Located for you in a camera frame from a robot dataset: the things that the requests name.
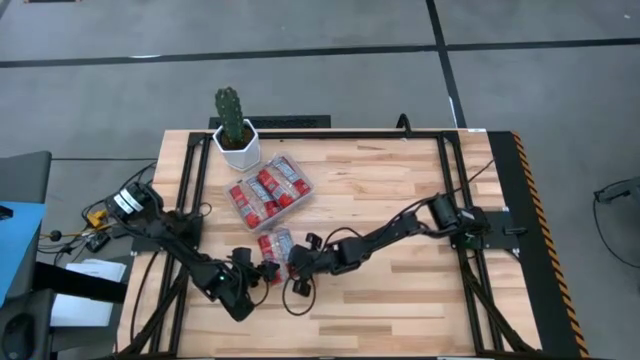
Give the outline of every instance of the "red and white package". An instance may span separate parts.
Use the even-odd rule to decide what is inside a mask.
[[[251,190],[242,185],[244,184],[238,184],[232,187],[229,193],[231,193],[233,201],[238,206],[240,215],[242,215],[242,218],[247,223],[249,228],[253,229],[256,226],[260,225],[260,223],[264,221],[266,217],[260,213],[259,209],[257,209],[257,207],[253,203],[249,202],[248,197],[251,197]]]
[[[258,181],[283,208],[293,204],[300,197],[293,184],[272,165],[267,165],[258,172]]]
[[[276,200],[267,192],[267,189],[258,182],[255,176],[247,179],[247,185],[251,187],[251,190],[253,190],[260,201],[262,201],[267,217],[272,217],[280,212],[280,207],[278,207]]]
[[[278,156],[273,159],[273,166],[284,175],[290,183],[296,188],[300,195],[306,195],[311,191],[307,183],[296,173],[289,161],[284,156]]]
[[[275,285],[286,280],[289,276],[287,260],[289,252],[293,248],[293,238],[289,230],[281,228],[272,233],[262,235],[258,238],[258,244],[265,260],[280,264],[272,284]]]

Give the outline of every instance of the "yellow electronic component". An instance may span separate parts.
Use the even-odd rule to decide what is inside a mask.
[[[87,214],[89,225],[91,225],[91,227],[96,229],[105,225],[102,222],[102,220],[105,219],[106,217],[107,217],[107,210],[100,210],[100,211]]]

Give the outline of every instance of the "potted cactus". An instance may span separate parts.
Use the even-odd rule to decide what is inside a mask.
[[[242,116],[238,93],[230,87],[216,93],[216,109],[222,126],[213,134],[213,141],[227,164],[238,171],[246,171],[260,162],[258,132]]]

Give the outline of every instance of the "plastic container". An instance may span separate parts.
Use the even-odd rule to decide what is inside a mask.
[[[293,248],[293,238],[289,229],[276,228],[273,232],[267,232],[258,238],[260,251],[265,260],[275,262],[280,265],[276,278],[271,284],[279,284],[289,277],[289,266],[287,261],[289,253]]]
[[[228,184],[224,195],[253,232],[264,231],[313,195],[314,186],[287,153],[277,153]]]

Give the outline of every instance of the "cactus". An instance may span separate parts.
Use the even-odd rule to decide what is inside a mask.
[[[238,93],[231,87],[219,89],[216,93],[216,109],[222,120],[222,137],[226,146],[232,149],[242,149],[244,143],[244,118]]]

